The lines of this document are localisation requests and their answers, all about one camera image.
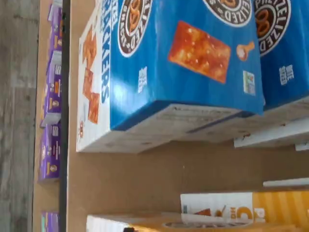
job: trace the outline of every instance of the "purple snack box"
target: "purple snack box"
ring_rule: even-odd
[[[59,214],[52,212],[42,213],[42,232],[59,232]]]
[[[43,131],[40,146],[39,181],[59,178],[60,123],[48,125]]]
[[[42,94],[41,127],[57,124],[60,119],[61,62],[53,59],[47,71],[46,85]]]
[[[51,31],[49,35],[47,61],[48,66],[53,59],[53,56],[59,55],[61,57],[62,51],[62,2],[53,3],[50,6],[48,21],[51,23]]]

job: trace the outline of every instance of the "cardboard shelf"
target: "cardboard shelf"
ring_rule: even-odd
[[[45,81],[48,5],[48,1],[41,1],[37,119],[40,118]],[[84,232],[88,214],[135,210],[180,212],[181,193],[258,190],[267,180],[300,178],[308,174],[309,156],[296,153],[293,146],[234,149],[232,142],[221,145],[172,142],[139,155],[76,153],[79,38],[94,7],[95,0],[72,0],[70,3],[70,90],[62,89],[69,92],[70,99],[68,182],[67,192],[60,192],[67,200],[64,202],[67,204],[67,231]],[[59,183],[37,183],[41,133],[37,120],[35,232],[41,231],[41,211],[59,209]]]

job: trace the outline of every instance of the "gray floor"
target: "gray floor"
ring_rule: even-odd
[[[0,0],[0,231],[32,231],[39,0]]]

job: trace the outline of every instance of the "circular logo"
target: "circular logo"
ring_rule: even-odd
[[[153,0],[124,0],[118,23],[118,46],[124,57],[138,49],[148,24]]]
[[[291,18],[290,0],[255,0],[255,21],[261,56],[270,52],[283,37]]]
[[[204,0],[204,2],[218,19],[233,27],[247,25],[252,16],[251,0]]]

